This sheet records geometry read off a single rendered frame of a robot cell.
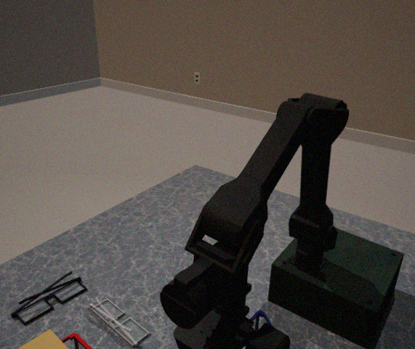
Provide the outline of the black glasses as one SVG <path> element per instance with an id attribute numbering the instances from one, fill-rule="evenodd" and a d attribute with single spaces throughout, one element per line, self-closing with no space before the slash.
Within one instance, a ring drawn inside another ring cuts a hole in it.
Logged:
<path id="1" fill-rule="evenodd" d="M 23 325 L 29 324 L 31 321 L 35 320 L 36 318 L 48 313 L 49 311 L 53 310 L 54 308 L 47 302 L 50 298 L 55 298 L 61 305 L 65 303 L 66 301 L 74 298 L 75 296 L 81 294 L 82 292 L 85 292 L 87 288 L 80 283 L 81 277 L 75 278 L 71 281 L 65 282 L 64 284 L 60 284 L 57 286 L 54 286 L 59 281 L 63 280 L 65 277 L 72 274 L 72 271 L 70 273 L 65 274 L 63 277 L 56 280 L 54 283 L 49 285 L 46 289 L 44 289 L 41 293 L 36 294 L 34 296 L 25 298 L 24 300 L 20 301 L 19 304 L 22 304 L 26 302 L 24 305 L 20 306 L 17 310 L 11 313 L 12 318 L 18 318 Z M 67 285 L 66 285 L 67 284 Z M 65 286 L 66 285 L 66 286 Z M 54 287 L 52 287 L 54 286 Z M 61 287 L 63 286 L 63 287 Z M 52 288 L 51 288 L 52 287 Z M 61 287 L 61 288 L 59 288 Z M 59 288 L 55 290 L 54 292 L 51 292 L 46 297 L 28 305 L 30 302 L 34 301 L 38 297 L 40 297 L 43 294 L 46 294 L 46 292 L 52 291 L 53 289 Z M 28 305 L 28 306 L 26 306 Z"/>

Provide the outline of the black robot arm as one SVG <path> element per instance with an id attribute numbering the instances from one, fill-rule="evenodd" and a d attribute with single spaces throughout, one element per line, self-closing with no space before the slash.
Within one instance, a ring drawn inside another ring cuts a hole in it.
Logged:
<path id="1" fill-rule="evenodd" d="M 300 200 L 289 218 L 297 246 L 288 262 L 313 276 L 328 262 L 323 253 L 335 249 L 338 234 L 326 204 L 331 145 L 348 117 L 347 104 L 331 97 L 305 93 L 282 102 L 243 171 L 204 205 L 185 246 L 193 264 L 160 294 L 177 325 L 179 349 L 229 348 L 232 323 L 218 304 L 246 288 L 249 263 L 264 235 L 267 200 L 300 145 Z M 202 240 L 205 234 L 217 242 Z"/>

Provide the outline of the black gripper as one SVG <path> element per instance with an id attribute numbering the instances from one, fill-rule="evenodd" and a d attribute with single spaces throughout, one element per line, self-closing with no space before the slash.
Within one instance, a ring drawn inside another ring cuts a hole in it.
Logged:
<path id="1" fill-rule="evenodd" d="M 228 349 L 289 349 L 289 336 L 267 323 L 257 331 L 252 328 L 254 322 L 247 317 L 249 307 L 245 305 L 246 295 L 251 291 L 251 284 L 240 294 L 225 296 L 218 304 L 228 313 L 232 323 L 232 335 Z"/>

